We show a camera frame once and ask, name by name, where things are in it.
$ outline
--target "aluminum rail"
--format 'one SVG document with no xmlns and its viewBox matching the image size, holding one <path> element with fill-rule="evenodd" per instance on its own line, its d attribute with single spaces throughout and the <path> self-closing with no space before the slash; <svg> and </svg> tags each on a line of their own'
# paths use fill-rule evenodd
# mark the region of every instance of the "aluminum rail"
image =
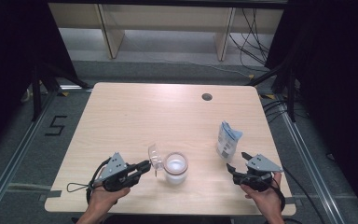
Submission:
<svg viewBox="0 0 358 224">
<path fill-rule="evenodd" d="M 278 100 L 282 100 L 280 95 L 277 96 Z M 280 106 L 281 111 L 286 110 L 285 105 Z M 307 145 L 305 144 L 300 131 L 298 130 L 296 124 L 291 121 L 287 113 L 283 114 L 284 122 L 289 130 L 289 133 L 292 135 L 293 140 L 295 141 L 296 148 L 300 154 L 302 161 L 310 175 L 310 180 L 312 181 L 313 186 L 318 193 L 322 205 L 328 215 L 331 223 L 343 224 L 346 223 L 343 216 L 339 212 L 336 200 L 334 199 L 332 193 L 327 187 L 324 178 L 322 177 L 319 168 L 317 167 L 315 161 L 313 160 L 310 152 L 308 151 Z"/>
<path fill-rule="evenodd" d="M 50 92 L 43 104 L 43 110 L 41 111 L 39 117 L 32 121 L 31 125 L 29 126 L 26 134 L 22 138 L 19 146 L 17 147 L 16 151 L 14 152 L 13 156 L 11 157 L 10 161 L 7 164 L 4 172 L 0 176 L 0 202 L 4 197 L 4 194 L 7 190 L 10 181 L 13 179 L 14 174 L 16 174 L 18 168 L 21 165 L 21 162 L 34 140 L 36 131 L 39 128 L 40 123 L 42 122 L 43 118 L 46 115 L 46 111 L 48 107 L 51 105 L 51 102 L 54 100 L 57 92 Z"/>
</svg>

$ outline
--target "gray plastic part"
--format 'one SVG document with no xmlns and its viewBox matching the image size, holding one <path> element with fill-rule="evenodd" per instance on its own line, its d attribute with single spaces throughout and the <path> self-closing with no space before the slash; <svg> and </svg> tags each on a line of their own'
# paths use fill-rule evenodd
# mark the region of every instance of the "gray plastic part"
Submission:
<svg viewBox="0 0 358 224">
<path fill-rule="evenodd" d="M 95 180 L 94 183 L 103 182 L 106 178 L 111 175 L 115 175 L 127 168 L 126 162 L 120 156 L 118 152 L 115 152 L 110 158 L 110 161 L 107 163 L 106 167 L 103 169 L 101 175 Z"/>
<path fill-rule="evenodd" d="M 273 161 L 270 161 L 261 154 L 257 154 L 246 162 L 248 167 L 251 167 L 257 171 L 263 172 L 283 172 L 283 168 L 279 167 Z"/>
</svg>

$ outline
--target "light wood surface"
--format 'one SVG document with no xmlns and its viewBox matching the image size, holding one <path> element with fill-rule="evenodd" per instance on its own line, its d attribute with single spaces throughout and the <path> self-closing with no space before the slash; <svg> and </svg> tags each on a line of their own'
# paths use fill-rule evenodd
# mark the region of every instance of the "light wood surface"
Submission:
<svg viewBox="0 0 358 224">
<path fill-rule="evenodd" d="M 202 99 L 210 93 L 211 101 Z M 142 175 L 110 212 L 122 214 L 255 215 L 252 200 L 232 182 L 226 164 L 217 155 L 220 123 L 225 120 L 243 132 L 231 165 L 246 172 L 241 152 L 261 153 L 281 164 L 263 108 L 253 87 L 98 83 L 78 123 L 62 167 L 51 190 L 60 198 L 48 198 L 50 212 L 83 212 L 85 190 L 69 193 L 69 182 L 87 184 L 102 161 L 119 152 L 127 163 L 148 160 L 147 149 L 158 145 L 161 156 L 173 151 L 186 154 L 186 181 L 172 186 L 163 172 Z M 285 175 L 285 197 L 292 194 Z M 292 215 L 293 204 L 283 214 Z"/>
</svg>

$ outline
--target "plastic bag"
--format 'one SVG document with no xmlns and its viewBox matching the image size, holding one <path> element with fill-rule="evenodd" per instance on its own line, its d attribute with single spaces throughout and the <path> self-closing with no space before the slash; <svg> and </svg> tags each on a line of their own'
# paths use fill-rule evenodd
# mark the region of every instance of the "plastic bag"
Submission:
<svg viewBox="0 0 358 224">
<path fill-rule="evenodd" d="M 238 140 L 242 137 L 242 132 L 231 129 L 229 124 L 222 122 L 217 139 L 217 153 L 226 162 L 231 162 L 237 150 Z"/>
</svg>

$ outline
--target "printed number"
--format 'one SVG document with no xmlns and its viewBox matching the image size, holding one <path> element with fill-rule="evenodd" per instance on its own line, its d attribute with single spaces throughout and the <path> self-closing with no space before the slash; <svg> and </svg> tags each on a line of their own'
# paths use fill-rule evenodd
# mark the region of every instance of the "printed number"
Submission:
<svg viewBox="0 0 358 224">
<path fill-rule="evenodd" d="M 45 136 L 60 136 L 65 125 L 56 125 L 54 122 L 56 119 L 66 119 L 67 116 L 54 116 L 53 121 L 50 123 L 50 128 L 59 128 L 60 131 L 58 133 L 45 133 Z"/>
</svg>

